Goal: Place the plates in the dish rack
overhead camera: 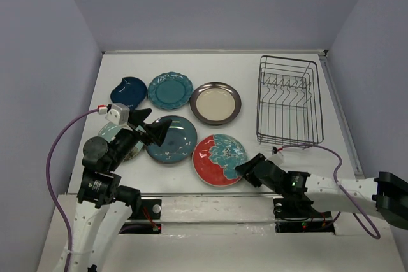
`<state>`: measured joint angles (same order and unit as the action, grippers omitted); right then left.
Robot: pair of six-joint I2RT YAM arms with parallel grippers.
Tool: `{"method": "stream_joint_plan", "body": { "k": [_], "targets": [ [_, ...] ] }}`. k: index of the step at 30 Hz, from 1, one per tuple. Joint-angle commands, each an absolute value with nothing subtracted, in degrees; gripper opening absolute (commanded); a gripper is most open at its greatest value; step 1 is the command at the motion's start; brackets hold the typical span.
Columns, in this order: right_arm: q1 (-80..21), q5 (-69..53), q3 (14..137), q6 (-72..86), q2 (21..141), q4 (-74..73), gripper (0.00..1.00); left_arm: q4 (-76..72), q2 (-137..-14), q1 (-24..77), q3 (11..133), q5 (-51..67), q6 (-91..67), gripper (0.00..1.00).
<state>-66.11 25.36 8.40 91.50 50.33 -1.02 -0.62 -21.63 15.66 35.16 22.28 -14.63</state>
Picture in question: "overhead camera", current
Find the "red teal floral plate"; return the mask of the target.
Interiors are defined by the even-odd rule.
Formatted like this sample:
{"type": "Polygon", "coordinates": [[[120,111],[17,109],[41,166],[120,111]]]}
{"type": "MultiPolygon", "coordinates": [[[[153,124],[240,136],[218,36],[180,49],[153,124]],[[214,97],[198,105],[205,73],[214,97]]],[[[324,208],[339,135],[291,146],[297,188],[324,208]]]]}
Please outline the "red teal floral plate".
{"type": "Polygon", "coordinates": [[[213,187],[229,187],[242,179],[236,167],[249,160],[247,152],[236,138],[212,134],[201,140],[192,155],[198,177],[213,187]]]}

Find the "blue plate white blossoms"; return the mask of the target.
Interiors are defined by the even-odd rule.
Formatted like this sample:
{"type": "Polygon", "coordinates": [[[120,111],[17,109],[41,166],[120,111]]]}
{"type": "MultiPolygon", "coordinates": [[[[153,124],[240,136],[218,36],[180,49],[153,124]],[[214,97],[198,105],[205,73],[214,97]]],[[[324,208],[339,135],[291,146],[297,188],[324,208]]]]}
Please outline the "blue plate white blossoms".
{"type": "Polygon", "coordinates": [[[163,144],[160,147],[155,144],[149,145],[146,147],[146,151],[157,162],[175,164],[191,156],[198,141],[198,134],[194,125],[181,116],[163,116],[158,118],[155,123],[160,123],[166,119],[171,119],[172,123],[163,144]]]}

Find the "pale green flower plate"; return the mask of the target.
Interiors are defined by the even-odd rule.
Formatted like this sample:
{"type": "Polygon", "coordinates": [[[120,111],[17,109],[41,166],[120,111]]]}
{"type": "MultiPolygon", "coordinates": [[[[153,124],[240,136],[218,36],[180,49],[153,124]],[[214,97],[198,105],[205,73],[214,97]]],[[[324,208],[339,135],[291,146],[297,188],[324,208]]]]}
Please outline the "pale green flower plate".
{"type": "MultiPolygon", "coordinates": [[[[101,128],[101,130],[98,132],[98,136],[104,138],[105,140],[107,140],[107,142],[110,142],[116,137],[116,135],[121,130],[122,130],[122,127],[109,122],[101,128]]],[[[134,146],[132,151],[130,151],[130,153],[126,155],[126,157],[124,158],[124,162],[134,159],[144,149],[144,146],[145,145],[142,142],[138,142],[134,146]]]]}

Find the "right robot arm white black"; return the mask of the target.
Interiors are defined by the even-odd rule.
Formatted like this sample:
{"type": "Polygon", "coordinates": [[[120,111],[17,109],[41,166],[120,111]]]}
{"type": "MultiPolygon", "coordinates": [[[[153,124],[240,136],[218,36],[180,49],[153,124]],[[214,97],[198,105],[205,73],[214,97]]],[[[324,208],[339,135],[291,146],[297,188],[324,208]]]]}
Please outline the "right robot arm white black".
{"type": "Polygon", "coordinates": [[[335,179],[303,171],[284,171],[258,154],[235,168],[252,186],[264,185],[301,216],[337,211],[375,217],[407,229],[407,182],[393,173],[375,178],[335,179]]]}

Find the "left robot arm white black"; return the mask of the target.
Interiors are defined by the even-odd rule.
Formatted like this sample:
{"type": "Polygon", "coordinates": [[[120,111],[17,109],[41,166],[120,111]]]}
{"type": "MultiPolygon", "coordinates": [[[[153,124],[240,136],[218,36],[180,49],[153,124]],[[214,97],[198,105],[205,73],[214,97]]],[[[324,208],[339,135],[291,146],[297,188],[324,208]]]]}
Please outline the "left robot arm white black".
{"type": "Polygon", "coordinates": [[[101,271],[106,257],[128,218],[140,213],[141,192],[120,184],[116,169],[138,144],[161,146],[172,121],[164,119],[146,124],[150,108],[131,111],[124,104],[99,105],[74,118],[72,126],[80,119],[97,113],[120,127],[110,141],[95,136],[83,145],[82,179],[77,193],[75,218],[69,222],[50,180],[50,161],[54,148],[63,134],[56,137],[46,161],[47,188],[56,209],[66,225],[68,239],[55,265],[55,271],[101,271]]]}

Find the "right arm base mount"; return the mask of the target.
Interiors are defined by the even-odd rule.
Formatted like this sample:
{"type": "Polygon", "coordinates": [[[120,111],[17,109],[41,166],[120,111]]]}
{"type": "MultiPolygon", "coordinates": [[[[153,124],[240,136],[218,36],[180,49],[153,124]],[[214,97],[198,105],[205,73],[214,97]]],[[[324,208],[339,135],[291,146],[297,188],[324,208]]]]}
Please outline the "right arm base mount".
{"type": "Polygon", "coordinates": [[[297,207],[294,202],[276,198],[273,200],[276,233],[334,233],[331,212],[317,212],[310,206],[297,207]]]}

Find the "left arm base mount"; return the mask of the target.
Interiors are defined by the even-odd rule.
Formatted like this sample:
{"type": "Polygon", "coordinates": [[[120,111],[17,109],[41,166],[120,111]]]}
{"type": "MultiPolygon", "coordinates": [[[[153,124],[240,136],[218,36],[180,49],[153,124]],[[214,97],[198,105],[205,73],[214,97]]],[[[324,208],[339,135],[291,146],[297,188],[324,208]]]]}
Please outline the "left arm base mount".
{"type": "Polygon", "coordinates": [[[162,199],[147,197],[137,213],[125,221],[120,234],[161,234],[162,199]]]}

